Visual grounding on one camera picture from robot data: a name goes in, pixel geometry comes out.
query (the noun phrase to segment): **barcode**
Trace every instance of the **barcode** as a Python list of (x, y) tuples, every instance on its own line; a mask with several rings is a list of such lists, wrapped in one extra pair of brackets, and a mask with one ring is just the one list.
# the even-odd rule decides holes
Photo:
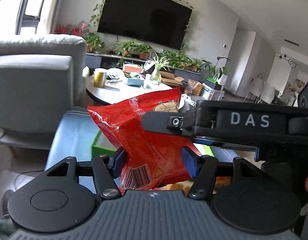
[(126, 189), (141, 188), (150, 184), (150, 178), (146, 166), (147, 164), (129, 170), (127, 181), (125, 183)]

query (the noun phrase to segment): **warning triangle label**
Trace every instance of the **warning triangle label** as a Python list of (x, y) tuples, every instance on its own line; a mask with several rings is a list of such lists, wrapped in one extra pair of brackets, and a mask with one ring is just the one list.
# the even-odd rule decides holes
[(153, 179), (156, 179), (156, 178), (162, 176), (163, 174), (164, 174), (164, 171), (160, 168), (157, 168), (156, 171), (154, 172)]

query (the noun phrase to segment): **black tv screen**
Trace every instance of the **black tv screen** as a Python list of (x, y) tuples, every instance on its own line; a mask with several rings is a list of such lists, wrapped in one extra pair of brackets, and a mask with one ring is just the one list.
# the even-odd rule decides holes
[(97, 31), (180, 49), (191, 13), (172, 0), (106, 0)]

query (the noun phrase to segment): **red snack bag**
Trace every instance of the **red snack bag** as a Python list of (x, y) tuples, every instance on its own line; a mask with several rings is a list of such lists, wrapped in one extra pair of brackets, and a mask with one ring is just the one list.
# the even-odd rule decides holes
[(154, 189), (190, 179), (181, 158), (183, 146), (199, 151), (188, 138), (144, 131), (147, 111), (177, 112), (179, 89), (151, 92), (110, 106), (89, 106), (94, 122), (107, 139), (122, 146), (128, 161), (121, 173), (121, 189)]

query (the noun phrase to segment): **round coffee table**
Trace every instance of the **round coffee table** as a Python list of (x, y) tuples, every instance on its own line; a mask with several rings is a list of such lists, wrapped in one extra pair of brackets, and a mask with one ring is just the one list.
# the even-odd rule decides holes
[(94, 87), (94, 76), (89, 76), (86, 79), (86, 92), (94, 100), (95, 106), (108, 106), (149, 92), (169, 89), (172, 88), (162, 83), (159, 85), (150, 84), (149, 89), (144, 89), (143, 87), (126, 85), (124, 82), (106, 83), (103, 88), (96, 88)]

